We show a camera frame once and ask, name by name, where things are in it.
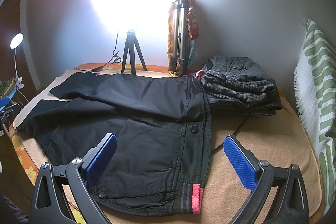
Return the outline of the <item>small black tripod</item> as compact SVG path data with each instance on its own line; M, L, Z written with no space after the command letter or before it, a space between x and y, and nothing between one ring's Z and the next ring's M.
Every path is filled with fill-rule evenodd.
M141 61L142 68L145 71L147 71L145 60L143 58L143 54L142 54L141 48L139 46L139 42L136 38L135 31L134 30L129 30L127 32L127 37L126 37L126 40L125 40L125 46L124 46L124 50L123 50L121 73L124 73L124 71L126 69L126 60L127 60L127 56L129 55L131 74L136 75L135 52L138 53L138 57Z

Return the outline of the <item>black pants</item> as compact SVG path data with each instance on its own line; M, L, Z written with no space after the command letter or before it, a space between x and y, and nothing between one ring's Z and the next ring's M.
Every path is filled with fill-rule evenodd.
M15 120L54 165L83 157L107 133L117 149L94 199L126 214L198 214L209 170L211 112L192 75L74 73Z

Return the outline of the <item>folded silver tripod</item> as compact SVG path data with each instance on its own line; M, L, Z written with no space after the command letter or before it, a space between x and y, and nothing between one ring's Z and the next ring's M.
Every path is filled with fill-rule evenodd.
M173 10L173 50L169 60L169 71L186 74L187 46L189 42L187 27L188 0L176 0Z

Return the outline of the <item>folded grey clothes stack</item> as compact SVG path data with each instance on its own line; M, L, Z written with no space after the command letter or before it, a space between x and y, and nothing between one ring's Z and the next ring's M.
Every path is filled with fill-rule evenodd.
M275 80L247 57L214 56L195 77L215 114L272 116L282 109Z

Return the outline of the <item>white clip desk lamp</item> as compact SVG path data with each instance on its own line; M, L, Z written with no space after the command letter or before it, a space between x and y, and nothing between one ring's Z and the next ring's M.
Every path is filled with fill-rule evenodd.
M22 84L23 79L22 77L18 76L18 69L17 69L17 48L21 45L23 38L24 38L23 34L18 33L12 38L10 42L10 48L14 50L15 85L17 89L24 88L24 84Z

